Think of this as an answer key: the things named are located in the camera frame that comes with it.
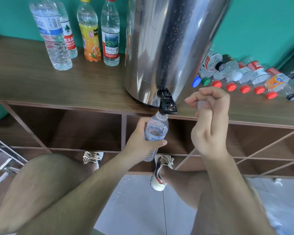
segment green bottle cap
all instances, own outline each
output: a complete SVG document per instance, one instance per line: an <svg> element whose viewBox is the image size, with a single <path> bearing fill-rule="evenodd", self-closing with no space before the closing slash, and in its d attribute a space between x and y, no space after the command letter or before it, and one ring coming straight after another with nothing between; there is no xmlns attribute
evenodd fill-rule
<svg viewBox="0 0 294 235"><path fill-rule="evenodd" d="M204 77L204 78L202 79L202 84L203 84L204 86L207 86L209 83L210 83L210 79L209 79L208 77Z"/></svg>

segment green wall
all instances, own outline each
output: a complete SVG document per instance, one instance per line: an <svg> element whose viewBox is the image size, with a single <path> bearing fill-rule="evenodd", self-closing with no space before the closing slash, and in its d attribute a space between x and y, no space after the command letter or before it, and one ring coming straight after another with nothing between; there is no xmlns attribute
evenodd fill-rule
<svg viewBox="0 0 294 235"><path fill-rule="evenodd" d="M76 11L79 0L64 3L77 46L82 47ZM100 26L105 0L91 0ZM29 0L0 0L0 35L41 40L28 7ZM116 0L120 15L120 52L125 52L127 0ZM232 0L214 40L215 51L241 58L254 56L275 65L294 45L294 0Z"/></svg>

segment blue and white label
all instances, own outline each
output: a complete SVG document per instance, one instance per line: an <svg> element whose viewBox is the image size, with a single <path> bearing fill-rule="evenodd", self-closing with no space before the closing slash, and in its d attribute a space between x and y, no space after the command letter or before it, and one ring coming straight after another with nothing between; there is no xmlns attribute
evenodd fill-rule
<svg viewBox="0 0 294 235"><path fill-rule="evenodd" d="M155 136L152 133L150 133L147 129L145 129L145 139L148 141L158 141L164 139L165 136Z"/></svg>
<svg viewBox="0 0 294 235"><path fill-rule="evenodd" d="M43 35L60 35L63 33L59 15L39 16L33 14L39 31Z"/></svg>

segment metal cylinder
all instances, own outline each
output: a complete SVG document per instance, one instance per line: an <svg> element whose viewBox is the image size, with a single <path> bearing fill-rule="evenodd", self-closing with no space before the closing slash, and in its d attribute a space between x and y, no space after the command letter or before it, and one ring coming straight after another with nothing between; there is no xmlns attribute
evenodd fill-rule
<svg viewBox="0 0 294 235"><path fill-rule="evenodd" d="M229 0L128 0L124 85L129 94L158 107L157 89L166 87L179 103L228 4Z"/></svg>

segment wooden countertop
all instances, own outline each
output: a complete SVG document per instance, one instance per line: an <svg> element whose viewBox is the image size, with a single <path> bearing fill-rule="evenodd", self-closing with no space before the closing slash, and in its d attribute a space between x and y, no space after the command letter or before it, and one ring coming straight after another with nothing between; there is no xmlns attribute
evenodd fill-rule
<svg viewBox="0 0 294 235"><path fill-rule="evenodd" d="M61 109L86 109L116 114L151 115L151 109L133 100L123 86L124 55L120 64L88 62L78 49L73 68L55 70L40 41L0 36L0 103ZM190 93L196 89L190 87ZM170 118L196 120L184 102ZM231 92L230 123L294 128L294 101L267 100L253 92Z"/></svg>

